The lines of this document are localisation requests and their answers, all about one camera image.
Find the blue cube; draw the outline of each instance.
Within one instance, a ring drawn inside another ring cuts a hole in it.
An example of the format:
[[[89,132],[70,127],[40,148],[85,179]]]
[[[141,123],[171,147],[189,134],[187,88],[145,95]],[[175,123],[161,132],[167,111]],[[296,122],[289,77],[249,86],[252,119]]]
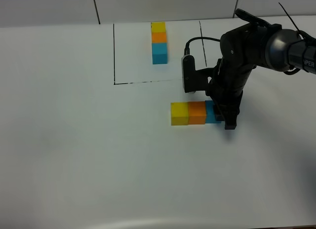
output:
[[[221,121],[216,121],[215,114],[213,110],[214,103],[213,101],[205,101],[206,106],[206,124],[216,124],[221,123]]]
[[[168,64],[167,43],[152,43],[153,65]]]

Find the white wall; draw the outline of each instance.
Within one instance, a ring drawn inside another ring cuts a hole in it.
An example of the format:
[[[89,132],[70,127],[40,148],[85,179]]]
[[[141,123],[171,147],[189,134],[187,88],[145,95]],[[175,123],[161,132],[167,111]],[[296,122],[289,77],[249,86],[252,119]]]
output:
[[[238,0],[257,16],[316,14],[316,0]],[[237,0],[96,0],[101,24],[232,18]],[[98,24],[93,0],[0,0],[0,27]]]
[[[285,15],[280,2],[290,15],[315,15],[316,0],[238,0],[241,8],[256,16]]]
[[[93,0],[0,0],[0,27],[97,24]]]
[[[96,4],[102,24],[232,18],[236,0],[96,0]]]

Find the cube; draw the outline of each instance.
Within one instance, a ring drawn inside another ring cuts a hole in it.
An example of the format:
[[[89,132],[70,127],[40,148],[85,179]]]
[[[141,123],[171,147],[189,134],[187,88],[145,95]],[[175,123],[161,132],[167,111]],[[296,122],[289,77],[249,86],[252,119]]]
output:
[[[205,124],[206,107],[205,102],[189,102],[189,124]]]
[[[165,33],[166,24],[165,22],[152,23],[152,33]]]
[[[171,103],[171,125],[188,125],[189,111],[187,102]]]
[[[207,124],[216,124],[221,123],[221,121],[216,121],[215,114],[214,114],[214,103],[213,101],[205,101],[206,106],[206,123]]]
[[[152,33],[152,43],[167,43],[167,33]]]
[[[167,43],[153,43],[153,64],[167,64],[168,63],[168,48]]]

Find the row of cubes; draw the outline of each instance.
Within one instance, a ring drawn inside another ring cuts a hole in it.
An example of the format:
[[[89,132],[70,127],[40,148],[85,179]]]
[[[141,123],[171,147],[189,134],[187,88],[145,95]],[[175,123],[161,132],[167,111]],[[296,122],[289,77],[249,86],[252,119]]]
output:
[[[213,101],[171,103],[171,125],[214,124]]]

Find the orange cube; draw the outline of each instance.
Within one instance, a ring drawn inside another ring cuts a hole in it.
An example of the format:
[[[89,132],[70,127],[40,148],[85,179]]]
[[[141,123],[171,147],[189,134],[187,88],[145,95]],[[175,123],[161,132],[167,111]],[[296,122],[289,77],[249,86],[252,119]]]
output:
[[[205,124],[206,106],[205,102],[189,102],[189,124]]]
[[[167,33],[152,33],[152,43],[167,43]]]

